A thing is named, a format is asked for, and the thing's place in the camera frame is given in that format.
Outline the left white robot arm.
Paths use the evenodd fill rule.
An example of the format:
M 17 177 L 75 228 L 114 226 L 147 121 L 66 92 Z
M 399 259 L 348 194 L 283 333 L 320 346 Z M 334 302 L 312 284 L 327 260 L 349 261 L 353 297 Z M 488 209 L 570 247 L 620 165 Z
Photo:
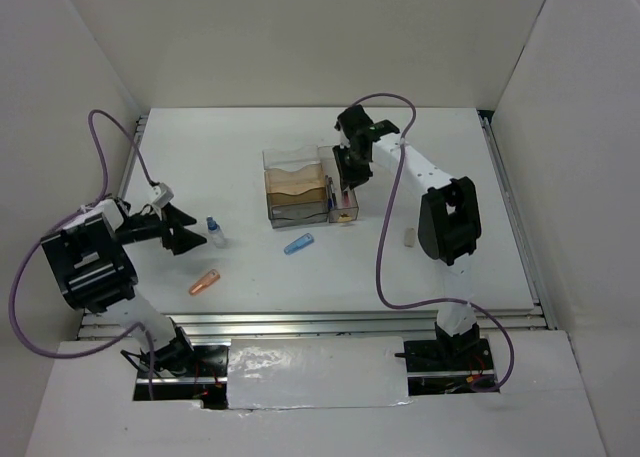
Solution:
M 139 283 L 125 246 L 157 240 L 173 255 L 207 243 L 189 228 L 197 220 L 168 203 L 131 215 L 130 204 L 106 198 L 40 240 L 61 295 L 74 310 L 112 317 L 138 340 L 141 363 L 181 377 L 195 370 L 197 351 L 184 330 L 136 291 Z

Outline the black gel pen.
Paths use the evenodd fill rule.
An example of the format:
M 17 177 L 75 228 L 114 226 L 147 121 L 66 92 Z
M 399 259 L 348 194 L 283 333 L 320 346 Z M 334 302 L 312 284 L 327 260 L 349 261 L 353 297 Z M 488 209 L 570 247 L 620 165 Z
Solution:
M 330 188 L 330 191 L 331 191 L 331 200 L 332 200 L 333 208 L 337 209 L 337 207 L 338 207 L 338 199 L 337 199 L 337 195 L 336 195 L 336 191 L 335 191 L 334 182 L 333 182 L 333 179 L 331 177 L 329 177 L 329 188 Z

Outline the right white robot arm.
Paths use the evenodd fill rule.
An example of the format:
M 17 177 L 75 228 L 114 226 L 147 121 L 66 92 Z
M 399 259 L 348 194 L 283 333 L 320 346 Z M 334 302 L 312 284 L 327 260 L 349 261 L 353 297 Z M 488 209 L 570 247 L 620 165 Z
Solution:
M 376 164 L 394 174 L 375 263 L 375 285 L 380 301 L 395 310 L 419 305 L 395 305 L 384 297 L 381 266 L 390 217 L 399 187 L 419 201 L 417 240 L 424 253 L 443 267 L 445 296 L 437 302 L 436 356 L 448 369 L 460 368 L 480 340 L 471 298 L 470 256 L 481 237 L 481 219 L 474 182 L 439 169 L 406 143 L 406 132 L 389 120 L 373 121 L 356 105 L 336 119 L 343 141 L 333 148 L 343 190 L 353 190 L 372 177 Z

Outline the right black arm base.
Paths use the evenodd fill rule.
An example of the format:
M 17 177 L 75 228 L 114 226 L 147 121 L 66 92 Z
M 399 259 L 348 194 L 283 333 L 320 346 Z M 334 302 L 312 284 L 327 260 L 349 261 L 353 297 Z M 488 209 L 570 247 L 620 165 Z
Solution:
M 439 341 L 405 340 L 403 349 L 394 354 L 405 362 L 410 374 L 457 375 L 491 373 L 494 361 L 486 338 L 456 356 L 445 353 Z

